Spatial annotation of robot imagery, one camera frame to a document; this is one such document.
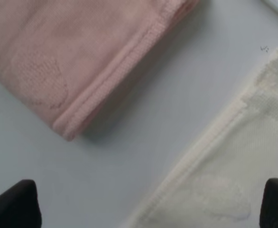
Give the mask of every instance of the folded white towel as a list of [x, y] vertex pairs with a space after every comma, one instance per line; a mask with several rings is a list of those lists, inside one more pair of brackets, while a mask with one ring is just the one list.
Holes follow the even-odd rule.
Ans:
[[278, 177], [278, 48], [131, 219], [131, 228], [257, 228]]

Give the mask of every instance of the black object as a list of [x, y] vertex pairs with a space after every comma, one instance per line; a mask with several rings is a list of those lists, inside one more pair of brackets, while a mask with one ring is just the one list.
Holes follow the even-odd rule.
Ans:
[[263, 194], [260, 228], [278, 228], [278, 179], [269, 179]]
[[41, 212], [33, 180], [22, 180], [0, 195], [0, 228], [40, 228]]

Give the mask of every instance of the pink fabric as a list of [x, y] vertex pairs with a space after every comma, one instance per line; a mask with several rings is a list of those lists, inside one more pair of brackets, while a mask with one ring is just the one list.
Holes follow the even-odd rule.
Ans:
[[0, 0], [0, 81], [73, 139], [198, 0]]

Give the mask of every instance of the pink towel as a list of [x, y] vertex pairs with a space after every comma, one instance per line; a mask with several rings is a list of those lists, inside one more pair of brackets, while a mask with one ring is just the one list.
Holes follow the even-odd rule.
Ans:
[[72, 140], [198, 0], [0, 0], [0, 82]]

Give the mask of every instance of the knitted texture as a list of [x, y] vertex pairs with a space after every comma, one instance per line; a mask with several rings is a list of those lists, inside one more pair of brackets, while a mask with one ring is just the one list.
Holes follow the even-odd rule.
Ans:
[[278, 48], [127, 227], [258, 227], [272, 177], [278, 178]]
[[67, 140], [198, 0], [0, 0], [0, 82]]

